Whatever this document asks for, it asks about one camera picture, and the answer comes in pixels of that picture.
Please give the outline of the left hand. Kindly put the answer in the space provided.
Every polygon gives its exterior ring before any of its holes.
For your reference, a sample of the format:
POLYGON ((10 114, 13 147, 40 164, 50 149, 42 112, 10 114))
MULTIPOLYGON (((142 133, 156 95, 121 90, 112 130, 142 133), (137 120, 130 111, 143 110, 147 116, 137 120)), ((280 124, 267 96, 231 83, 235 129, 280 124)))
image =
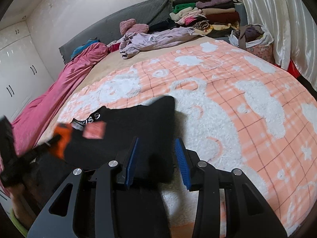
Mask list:
POLYGON ((36 215, 24 198, 23 184, 10 188, 10 198, 15 217, 25 228, 30 229, 36 219, 36 215))

